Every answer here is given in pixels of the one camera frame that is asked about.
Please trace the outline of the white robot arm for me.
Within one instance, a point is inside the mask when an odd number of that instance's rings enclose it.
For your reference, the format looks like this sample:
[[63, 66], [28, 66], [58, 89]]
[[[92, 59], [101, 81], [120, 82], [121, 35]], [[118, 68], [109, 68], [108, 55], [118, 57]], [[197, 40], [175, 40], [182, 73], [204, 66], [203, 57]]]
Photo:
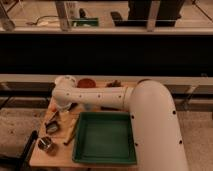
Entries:
[[143, 80], [134, 87], [79, 88], [74, 77], [59, 76], [52, 98], [59, 110], [81, 103], [128, 111], [138, 171], [189, 171], [174, 100], [162, 83]]

